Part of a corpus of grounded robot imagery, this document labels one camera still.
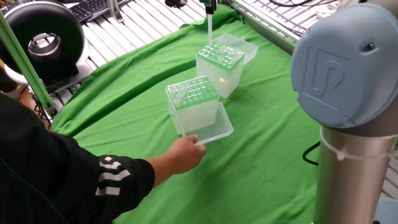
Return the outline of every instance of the green cloth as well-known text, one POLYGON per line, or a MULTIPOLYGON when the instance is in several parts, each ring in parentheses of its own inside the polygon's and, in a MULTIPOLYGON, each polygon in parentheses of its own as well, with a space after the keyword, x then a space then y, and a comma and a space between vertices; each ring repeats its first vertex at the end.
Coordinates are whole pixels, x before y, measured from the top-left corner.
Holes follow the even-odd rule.
MULTIPOLYGON (((195 77, 195 55, 207 43, 202 23, 97 69, 59 112, 53 130, 96 155, 165 152, 178 138, 165 87, 195 77)), ((199 167, 170 178, 116 223, 310 224, 317 168, 302 153, 318 141, 320 127, 297 103, 291 56, 228 6, 218 7, 213 23, 214 37, 227 32, 259 46, 237 89, 221 99, 234 132, 208 143, 199 167)))

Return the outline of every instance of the hand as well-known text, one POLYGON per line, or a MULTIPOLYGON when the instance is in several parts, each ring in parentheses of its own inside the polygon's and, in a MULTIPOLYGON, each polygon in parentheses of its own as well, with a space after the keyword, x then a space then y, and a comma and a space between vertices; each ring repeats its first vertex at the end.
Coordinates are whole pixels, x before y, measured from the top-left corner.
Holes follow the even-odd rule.
POLYGON ((173 142, 165 155, 174 161, 174 174, 182 174, 197 167, 206 154, 206 146, 196 146, 198 136, 179 138, 173 142))

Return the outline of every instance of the metal rod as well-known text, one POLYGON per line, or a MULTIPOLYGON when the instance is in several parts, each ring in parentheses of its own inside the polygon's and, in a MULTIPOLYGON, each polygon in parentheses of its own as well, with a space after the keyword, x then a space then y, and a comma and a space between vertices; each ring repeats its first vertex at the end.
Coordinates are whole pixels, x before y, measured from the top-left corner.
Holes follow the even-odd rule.
POLYGON ((322 128, 314 224, 372 224, 395 137, 322 128))

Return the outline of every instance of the black jacket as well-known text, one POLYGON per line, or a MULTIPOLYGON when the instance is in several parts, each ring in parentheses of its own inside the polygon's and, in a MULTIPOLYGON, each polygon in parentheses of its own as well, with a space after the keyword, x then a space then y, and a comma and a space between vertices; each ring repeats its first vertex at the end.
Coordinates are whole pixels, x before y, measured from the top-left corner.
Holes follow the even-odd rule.
MULTIPOLYGON (((73 139, 46 131, 37 115, 0 93, 0 158, 48 197, 70 224, 109 224, 151 191, 152 166, 140 159, 94 156, 73 139), (110 168, 117 162, 120 166, 110 168), (128 173, 123 180, 100 175, 128 173), (98 194, 106 187, 118 194, 98 194)), ((0 161, 0 224, 62 223, 60 217, 0 161)))

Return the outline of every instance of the plastic box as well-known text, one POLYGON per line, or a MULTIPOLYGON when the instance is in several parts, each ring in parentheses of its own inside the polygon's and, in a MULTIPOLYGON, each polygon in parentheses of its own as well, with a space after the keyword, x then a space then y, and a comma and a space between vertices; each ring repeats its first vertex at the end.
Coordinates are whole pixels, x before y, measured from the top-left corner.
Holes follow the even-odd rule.
POLYGON ((227 98, 239 84, 243 62, 238 48, 214 40, 197 53, 197 76, 207 75, 218 94, 227 98))
POLYGON ((224 106, 218 102, 219 96, 208 77, 169 85, 166 93, 177 134, 196 134, 200 140, 197 144, 204 144, 232 133, 224 106))
POLYGON ((257 54, 258 46, 223 34, 197 53, 197 76, 207 75, 220 97, 227 98, 239 85, 243 65, 257 54))
POLYGON ((219 96, 208 77, 169 85, 166 92, 177 134, 214 124, 219 96))

